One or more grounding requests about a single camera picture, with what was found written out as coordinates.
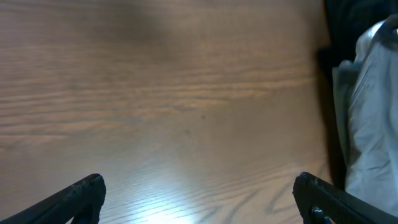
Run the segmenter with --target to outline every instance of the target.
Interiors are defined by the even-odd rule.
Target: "table surface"
[[[1,1],[0,219],[100,173],[100,223],[302,223],[327,44],[318,0]]]

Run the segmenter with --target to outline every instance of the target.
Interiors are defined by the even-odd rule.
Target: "wood grain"
[[[326,35],[315,0],[0,2],[0,218],[97,172],[101,223],[301,223]]]

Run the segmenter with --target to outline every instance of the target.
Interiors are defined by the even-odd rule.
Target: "wooden table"
[[[302,223],[327,43],[317,0],[1,1],[0,219],[97,172],[101,223]]]

